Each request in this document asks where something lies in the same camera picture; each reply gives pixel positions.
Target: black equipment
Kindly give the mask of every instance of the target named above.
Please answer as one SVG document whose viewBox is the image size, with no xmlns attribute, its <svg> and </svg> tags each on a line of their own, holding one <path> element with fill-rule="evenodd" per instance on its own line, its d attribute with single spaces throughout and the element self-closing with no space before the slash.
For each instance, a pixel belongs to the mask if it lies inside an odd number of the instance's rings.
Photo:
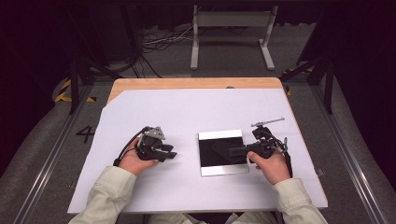
<svg viewBox="0 0 396 224">
<path fill-rule="evenodd" d="M 264 122 L 251 125 L 257 127 L 253 130 L 254 137 L 258 140 L 253 144 L 244 145 L 242 147 L 229 148 L 230 157 L 246 157 L 249 151 L 259 154 L 265 159 L 269 159 L 275 151 L 283 153 L 286 164 L 288 165 L 290 177 L 292 177 L 291 159 L 288 153 L 288 138 L 285 137 L 284 143 L 271 134 L 267 127 L 263 127 Z"/>
<path fill-rule="evenodd" d="M 114 160 L 113 165 L 119 166 L 122 157 L 128 151 L 128 146 L 140 135 L 139 141 L 137 142 L 136 150 L 137 156 L 142 161 L 157 160 L 164 162 L 166 159 L 173 159 L 176 156 L 176 152 L 172 152 L 173 146 L 163 144 L 165 136 L 160 127 L 151 128 L 149 126 L 143 128 L 137 133 L 132 139 L 126 144 L 119 157 Z"/>
</svg>

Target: printed number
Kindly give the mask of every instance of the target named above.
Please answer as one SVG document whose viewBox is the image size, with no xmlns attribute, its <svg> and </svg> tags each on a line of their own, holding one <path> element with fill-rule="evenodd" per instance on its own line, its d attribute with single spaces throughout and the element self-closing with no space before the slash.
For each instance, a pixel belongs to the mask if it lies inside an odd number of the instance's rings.
<svg viewBox="0 0 396 224">
<path fill-rule="evenodd" d="M 91 126 L 87 126 L 83 130 L 81 130 L 78 133 L 76 133 L 76 135 L 85 135 L 85 140 L 84 140 L 84 144 L 85 144 L 85 143 L 88 142 L 88 138 L 90 137 L 90 135 L 94 135 L 95 134 L 95 133 L 91 133 L 91 130 L 92 130 L 92 127 Z"/>
</svg>

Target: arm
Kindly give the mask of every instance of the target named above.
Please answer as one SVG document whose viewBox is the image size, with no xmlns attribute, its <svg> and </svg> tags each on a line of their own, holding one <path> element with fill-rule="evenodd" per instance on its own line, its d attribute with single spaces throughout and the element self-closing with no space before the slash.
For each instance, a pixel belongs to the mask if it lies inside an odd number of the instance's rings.
<svg viewBox="0 0 396 224">
<path fill-rule="evenodd" d="M 286 223 L 327 223 L 312 204 L 301 179 L 287 179 L 274 185 L 277 210 Z"/>
<path fill-rule="evenodd" d="M 312 204 L 300 179 L 290 178 L 285 158 L 275 152 L 269 159 L 264 159 L 254 152 L 248 157 L 258 169 L 262 169 L 265 177 L 273 184 L 277 195 L 277 209 L 283 213 L 286 223 L 327 223 L 323 215 Z"/>
<path fill-rule="evenodd" d="M 157 161 L 141 161 L 133 149 L 135 139 L 120 162 L 107 167 L 93 185 L 87 207 L 69 223 L 115 223 L 120 211 L 131 200 L 134 182 L 145 169 Z"/>
</svg>

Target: white table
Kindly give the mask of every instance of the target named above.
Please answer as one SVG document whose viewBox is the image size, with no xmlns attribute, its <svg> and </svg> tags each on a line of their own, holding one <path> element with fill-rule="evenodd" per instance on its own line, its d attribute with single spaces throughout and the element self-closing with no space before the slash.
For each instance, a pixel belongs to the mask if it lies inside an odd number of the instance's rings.
<svg viewBox="0 0 396 224">
<path fill-rule="evenodd" d="M 195 89 L 228 86 L 253 89 Z M 153 90 L 173 87 L 176 90 Z M 288 99 L 276 78 L 122 79 L 115 83 L 110 100 L 102 112 L 69 213 L 85 208 L 94 181 L 144 126 L 161 126 L 164 143 L 173 145 L 178 154 L 137 178 L 133 199 L 124 212 L 276 210 L 272 186 L 254 164 L 248 174 L 201 177 L 198 133 L 241 129 L 244 143 L 248 144 L 255 141 L 251 123 L 280 117 L 285 120 L 267 127 L 278 139 L 288 137 L 294 176 L 304 181 L 313 204 L 328 206 Z"/>
</svg>

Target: white stand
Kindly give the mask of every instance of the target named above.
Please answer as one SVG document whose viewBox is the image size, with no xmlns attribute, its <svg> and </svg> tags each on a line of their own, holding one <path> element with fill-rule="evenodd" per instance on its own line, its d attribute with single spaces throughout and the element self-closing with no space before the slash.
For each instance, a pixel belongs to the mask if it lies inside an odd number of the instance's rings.
<svg viewBox="0 0 396 224">
<path fill-rule="evenodd" d="M 198 7 L 194 6 L 192 28 L 194 37 L 192 41 L 191 53 L 191 70 L 198 69 L 198 52 L 199 52 L 199 39 L 198 27 L 199 26 L 265 26 L 265 38 L 260 39 L 260 48 L 262 55 L 269 70 L 274 70 L 274 63 L 271 59 L 270 52 L 267 45 L 270 39 L 272 28 L 276 17 L 277 7 L 273 7 L 271 12 L 256 11 L 256 12 L 218 12 L 218 11 L 198 11 Z"/>
</svg>

